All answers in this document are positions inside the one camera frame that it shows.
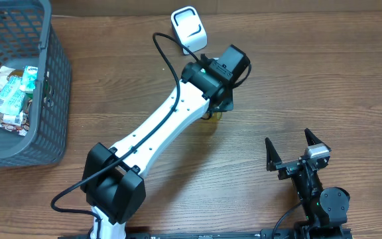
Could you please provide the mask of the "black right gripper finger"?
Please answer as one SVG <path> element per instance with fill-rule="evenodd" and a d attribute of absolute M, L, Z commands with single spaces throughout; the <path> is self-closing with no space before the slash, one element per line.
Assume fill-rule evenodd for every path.
<path fill-rule="evenodd" d="M 317 145 L 317 144 L 320 144 L 320 143 L 323 143 L 323 141 L 321 141 L 320 139 L 318 139 L 312 132 L 310 129 L 306 128 L 304 130 L 304 134 L 305 134 L 305 137 L 306 137 L 306 141 L 307 141 L 307 144 L 308 146 L 312 146 L 312 145 Z"/>
<path fill-rule="evenodd" d="M 265 138 L 265 147 L 267 151 L 267 170 L 277 171 L 283 162 L 279 157 L 272 141 L 268 137 Z"/>

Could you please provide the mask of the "clear bottle yellow liquid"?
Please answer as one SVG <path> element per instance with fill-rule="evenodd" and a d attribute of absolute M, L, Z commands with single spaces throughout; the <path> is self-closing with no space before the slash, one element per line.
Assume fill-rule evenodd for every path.
<path fill-rule="evenodd" d="M 208 120 L 210 121 L 220 121 L 223 117 L 222 112 L 210 112 L 208 115 Z"/>

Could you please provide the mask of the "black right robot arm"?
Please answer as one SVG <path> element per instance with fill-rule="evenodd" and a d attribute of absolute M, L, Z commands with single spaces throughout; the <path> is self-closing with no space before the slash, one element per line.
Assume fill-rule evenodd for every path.
<path fill-rule="evenodd" d="M 308 128 L 304 130 L 307 148 L 295 161 L 284 163 L 267 137 L 267 170 L 276 171 L 280 180 L 290 179 L 299 198 L 298 204 L 286 211 L 274 228 L 265 229 L 268 238 L 351 238 L 351 230 L 342 227 L 348 221 L 350 194 L 341 187 L 324 188 L 319 170 L 328 166 L 331 148 Z M 302 207 L 306 220 L 281 230 L 285 218 Z"/>

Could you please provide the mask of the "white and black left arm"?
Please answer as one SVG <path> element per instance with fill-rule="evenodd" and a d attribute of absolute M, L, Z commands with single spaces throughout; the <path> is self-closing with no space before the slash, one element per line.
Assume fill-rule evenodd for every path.
<path fill-rule="evenodd" d="M 243 72 L 237 62 L 224 53 L 188 63 L 170 96 L 137 129 L 111 147 L 92 147 L 80 187 L 94 216 L 90 238 L 125 238 L 125 224 L 145 200 L 144 179 L 159 155 L 204 115 L 233 109 L 232 90 Z"/>

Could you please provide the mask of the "brown patterned snack packet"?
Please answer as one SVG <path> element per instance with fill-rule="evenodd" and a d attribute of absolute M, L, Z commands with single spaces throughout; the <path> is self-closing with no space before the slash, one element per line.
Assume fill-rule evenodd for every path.
<path fill-rule="evenodd" d="M 0 129 L 25 136 L 29 128 L 29 117 L 24 111 L 21 111 L 18 115 L 2 114 L 0 112 Z"/>

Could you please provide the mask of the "green white tissue pack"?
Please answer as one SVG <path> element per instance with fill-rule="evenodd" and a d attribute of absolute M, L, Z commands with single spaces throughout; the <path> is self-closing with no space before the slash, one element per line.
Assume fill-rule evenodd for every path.
<path fill-rule="evenodd" d="M 14 69 L 0 67 L 0 113 L 16 116 L 23 110 L 27 98 L 33 97 L 38 67 Z"/>

